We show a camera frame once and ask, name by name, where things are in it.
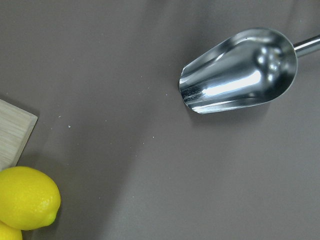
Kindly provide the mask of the yellow lemon near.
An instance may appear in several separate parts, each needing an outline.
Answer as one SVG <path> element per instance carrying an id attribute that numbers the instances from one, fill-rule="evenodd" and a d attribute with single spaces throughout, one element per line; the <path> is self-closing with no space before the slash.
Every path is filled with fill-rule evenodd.
<path id="1" fill-rule="evenodd" d="M 0 240 L 23 240 L 20 229 L 12 228 L 0 222 Z"/>

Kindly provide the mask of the wooden cutting board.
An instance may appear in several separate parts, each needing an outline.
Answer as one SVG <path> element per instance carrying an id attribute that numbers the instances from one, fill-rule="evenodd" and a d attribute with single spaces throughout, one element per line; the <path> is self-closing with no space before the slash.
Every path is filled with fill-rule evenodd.
<path id="1" fill-rule="evenodd" d="M 0 101 L 0 169 L 16 166 L 38 117 Z"/>

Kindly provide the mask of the yellow lemon far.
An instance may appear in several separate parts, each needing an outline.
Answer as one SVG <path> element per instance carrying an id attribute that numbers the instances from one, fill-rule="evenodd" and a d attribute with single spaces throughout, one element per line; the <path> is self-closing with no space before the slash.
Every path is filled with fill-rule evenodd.
<path id="1" fill-rule="evenodd" d="M 29 231 L 51 225 L 61 205 L 56 183 L 43 172 L 15 166 L 0 172 L 0 220 Z"/>

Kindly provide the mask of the steel scoop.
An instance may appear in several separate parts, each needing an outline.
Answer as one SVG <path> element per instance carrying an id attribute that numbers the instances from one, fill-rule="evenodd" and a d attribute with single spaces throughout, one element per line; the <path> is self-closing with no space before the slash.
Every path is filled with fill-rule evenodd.
<path id="1" fill-rule="evenodd" d="M 319 36 L 294 44 L 274 29 L 246 29 L 182 69 L 179 79 L 182 100 L 199 114 L 271 102 L 293 84 L 299 57 L 319 49 Z"/>

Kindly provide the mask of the yellow lemon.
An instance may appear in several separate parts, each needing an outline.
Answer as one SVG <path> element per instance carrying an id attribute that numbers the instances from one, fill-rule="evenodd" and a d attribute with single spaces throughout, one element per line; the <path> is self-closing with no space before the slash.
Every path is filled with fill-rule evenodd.
<path id="1" fill-rule="evenodd" d="M 51 225 L 61 205 L 56 183 L 43 172 L 15 166 L 0 172 L 0 220 L 29 231 Z"/>
<path id="2" fill-rule="evenodd" d="M 23 240 L 20 229 L 12 228 L 0 222 L 0 240 Z"/>

